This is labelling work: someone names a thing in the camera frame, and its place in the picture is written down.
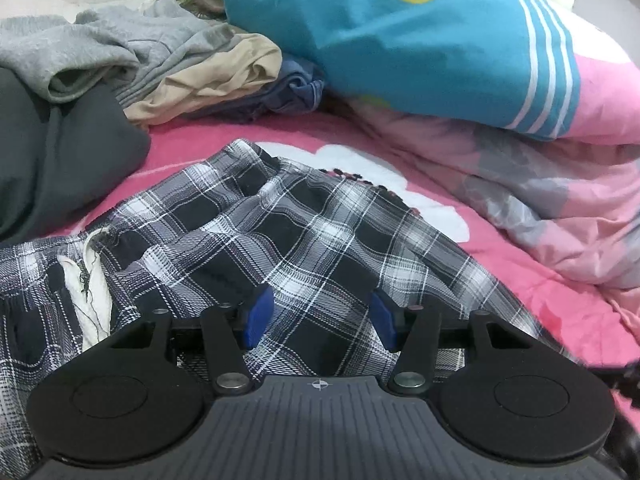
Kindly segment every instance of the white stripe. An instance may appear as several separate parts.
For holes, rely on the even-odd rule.
[[[551,30],[546,24],[546,19],[536,1],[531,0],[531,3],[533,4],[533,8],[536,9],[542,28],[545,31],[546,57],[549,60],[549,87],[546,90],[545,105],[536,121],[531,125],[529,131],[527,131],[528,134],[536,134],[540,128],[542,128],[543,124],[545,124],[549,115],[551,115],[551,108],[553,108],[554,105],[554,98],[556,97],[556,58],[554,57]]]
[[[569,53],[566,47],[566,34],[564,33],[564,27],[556,20],[556,12],[549,6],[546,0],[539,0],[542,6],[546,9],[546,12],[551,16],[551,21],[560,33],[560,51],[562,52],[562,60],[564,61],[564,76],[566,77],[566,91],[564,94],[564,101],[562,101],[562,107],[560,108],[560,114],[558,115],[558,122],[554,127],[551,137],[553,139],[558,138],[558,133],[562,124],[566,119],[566,115],[569,112],[569,104],[571,103],[571,95],[574,93],[574,74],[571,72],[571,63],[569,62]]]
[[[519,111],[513,123],[505,126],[508,130],[516,128],[529,112],[531,105],[533,104],[533,98],[536,96],[536,89],[538,88],[538,52],[536,51],[536,29],[533,26],[533,20],[531,19],[531,13],[529,7],[524,0],[518,0],[522,9],[524,10],[524,17],[527,22],[527,29],[529,29],[529,57],[531,59],[531,77],[529,79],[529,89],[527,90],[527,96],[524,99],[522,109]]]
[[[75,261],[67,256],[58,256],[65,277],[65,286],[82,331],[83,352],[107,338],[110,332],[111,295],[102,270],[100,254],[91,247],[94,238],[108,230],[107,227],[98,229],[89,234],[84,241],[82,259],[89,275],[88,283],[82,278],[80,267]]]

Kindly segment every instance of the metal screw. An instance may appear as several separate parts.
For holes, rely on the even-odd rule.
[[[426,379],[417,372],[400,372],[394,377],[394,382],[402,388],[420,388]]]
[[[249,377],[238,372],[229,372],[219,375],[216,383],[225,390],[238,391],[249,385]]]

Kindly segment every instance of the beige fabric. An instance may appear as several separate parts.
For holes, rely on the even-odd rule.
[[[162,124],[180,114],[257,92],[275,81],[282,53],[261,34],[238,34],[239,43],[165,77],[144,100],[124,110],[139,126]]]

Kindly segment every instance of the blue pillow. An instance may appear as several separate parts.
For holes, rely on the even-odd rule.
[[[224,1],[229,22],[315,62],[346,97],[539,139],[572,123],[572,37],[546,0]]]

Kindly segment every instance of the white cloud print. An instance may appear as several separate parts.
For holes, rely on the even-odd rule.
[[[315,153],[278,142],[258,144],[270,155],[290,158],[316,170],[338,168],[347,173],[357,173],[364,180],[385,186],[396,193],[405,204],[417,209],[425,222],[456,243],[469,241],[469,227],[455,208],[407,190],[407,180],[402,173],[381,158],[339,144],[328,144]]]

